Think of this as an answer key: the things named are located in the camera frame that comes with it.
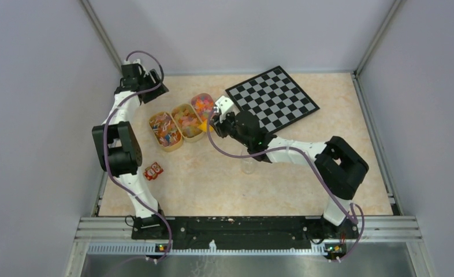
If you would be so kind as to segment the yellow plastic scoop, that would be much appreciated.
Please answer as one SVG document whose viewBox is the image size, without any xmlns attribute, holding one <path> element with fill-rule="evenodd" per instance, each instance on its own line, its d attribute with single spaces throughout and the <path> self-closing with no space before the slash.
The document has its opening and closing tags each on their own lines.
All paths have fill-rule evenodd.
<svg viewBox="0 0 454 277">
<path fill-rule="evenodd" d="M 207 132 L 213 132 L 214 131 L 214 128 L 209 125 L 206 121 L 203 121 L 199 126 L 198 126 L 198 129 L 201 130 L 202 132 L 204 133 L 207 133 Z"/>
</svg>

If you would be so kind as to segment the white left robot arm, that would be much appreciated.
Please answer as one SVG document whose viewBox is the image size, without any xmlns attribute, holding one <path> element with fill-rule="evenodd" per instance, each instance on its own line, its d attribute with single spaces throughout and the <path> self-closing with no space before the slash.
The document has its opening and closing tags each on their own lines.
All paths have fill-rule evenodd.
<svg viewBox="0 0 454 277">
<path fill-rule="evenodd" d="M 145 70 L 138 59 L 124 62 L 121 72 L 112 108 L 103 124 L 92 128 L 92 138 L 103 171 L 126 191 L 132 202 L 134 231 L 146 230 L 157 239 L 166 234 L 168 224 L 143 175 L 142 150 L 131 120 L 143 103 L 139 91 L 153 91 L 160 82 L 157 73 Z"/>
</svg>

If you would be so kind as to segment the clear glass jar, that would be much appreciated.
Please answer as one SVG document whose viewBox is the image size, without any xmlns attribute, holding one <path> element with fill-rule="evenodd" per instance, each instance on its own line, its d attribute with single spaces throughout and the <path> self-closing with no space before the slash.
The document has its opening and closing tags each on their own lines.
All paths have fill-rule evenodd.
<svg viewBox="0 0 454 277">
<path fill-rule="evenodd" d="M 241 171 L 244 174 L 253 174 L 258 166 L 258 161 L 254 158 L 244 158 L 241 160 Z"/>
</svg>

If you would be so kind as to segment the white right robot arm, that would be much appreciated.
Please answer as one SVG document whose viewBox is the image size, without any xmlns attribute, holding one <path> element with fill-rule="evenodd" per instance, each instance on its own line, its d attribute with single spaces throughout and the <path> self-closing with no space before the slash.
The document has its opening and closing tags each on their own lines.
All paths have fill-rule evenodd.
<svg viewBox="0 0 454 277">
<path fill-rule="evenodd" d="M 288 140 L 261 131 L 258 119 L 248 111 L 236 114 L 214 109 L 206 124 L 209 137 L 214 131 L 221 138 L 230 137 L 239 142 L 247 151 L 245 155 L 230 154 L 213 143 L 213 147 L 225 156 L 308 166 L 329 196 L 321 221 L 325 236 L 336 238 L 344 231 L 343 221 L 347 219 L 353 224 L 359 223 L 355 212 L 362 209 L 353 199 L 369 165 L 343 138 L 333 136 L 322 143 Z"/>
</svg>

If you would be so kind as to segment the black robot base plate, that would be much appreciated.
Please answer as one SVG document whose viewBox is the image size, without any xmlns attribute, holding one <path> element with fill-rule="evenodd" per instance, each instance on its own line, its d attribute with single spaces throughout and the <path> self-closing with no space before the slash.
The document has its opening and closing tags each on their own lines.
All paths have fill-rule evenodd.
<svg viewBox="0 0 454 277">
<path fill-rule="evenodd" d="M 358 227 L 346 219 L 334 226 L 320 216 L 177 216 L 162 221 L 134 218 L 134 240 L 171 242 L 174 250 L 308 249 L 334 239 L 355 239 Z"/>
</svg>

